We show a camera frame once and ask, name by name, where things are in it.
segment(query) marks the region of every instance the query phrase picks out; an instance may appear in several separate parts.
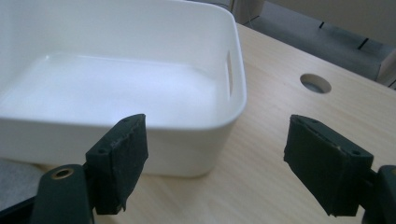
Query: clamp jaw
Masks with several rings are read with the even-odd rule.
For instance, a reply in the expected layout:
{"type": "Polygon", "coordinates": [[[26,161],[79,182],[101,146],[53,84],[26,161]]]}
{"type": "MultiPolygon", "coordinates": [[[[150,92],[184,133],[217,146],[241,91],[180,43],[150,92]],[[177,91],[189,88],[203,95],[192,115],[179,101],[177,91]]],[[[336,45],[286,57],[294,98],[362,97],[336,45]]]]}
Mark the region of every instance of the clamp jaw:
{"type": "Polygon", "coordinates": [[[328,215],[396,223],[396,166],[371,170],[374,156],[317,120],[292,115],[284,161],[328,215]]]}
{"type": "Polygon", "coordinates": [[[45,173],[37,195],[0,212],[0,223],[93,223],[125,210],[148,158],[145,115],[119,121],[87,153],[84,165],[45,173]]]}

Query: wooden table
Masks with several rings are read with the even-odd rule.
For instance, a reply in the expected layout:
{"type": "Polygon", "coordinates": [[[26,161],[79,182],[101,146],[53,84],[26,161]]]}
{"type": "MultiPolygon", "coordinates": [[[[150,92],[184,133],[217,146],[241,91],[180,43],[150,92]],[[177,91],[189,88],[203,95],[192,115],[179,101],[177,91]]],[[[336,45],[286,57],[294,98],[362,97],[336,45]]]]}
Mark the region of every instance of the wooden table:
{"type": "Polygon", "coordinates": [[[375,155],[373,169],[396,164],[396,91],[238,26],[247,108],[209,174],[142,175],[127,210],[100,223],[361,223],[328,217],[283,162],[290,115],[318,119],[375,155]],[[302,74],[328,80],[326,94],[302,74]]]}

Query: white plastic tub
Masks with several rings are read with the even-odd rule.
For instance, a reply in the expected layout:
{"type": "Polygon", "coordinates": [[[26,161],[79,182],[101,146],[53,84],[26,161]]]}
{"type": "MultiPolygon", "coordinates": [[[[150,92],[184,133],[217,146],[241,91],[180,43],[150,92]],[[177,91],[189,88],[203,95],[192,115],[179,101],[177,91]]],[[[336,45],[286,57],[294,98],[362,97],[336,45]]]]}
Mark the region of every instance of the white plastic tub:
{"type": "Polygon", "coordinates": [[[232,15],[165,0],[0,2],[0,157],[83,163],[147,115],[145,173],[201,175],[246,104],[232,15]]]}

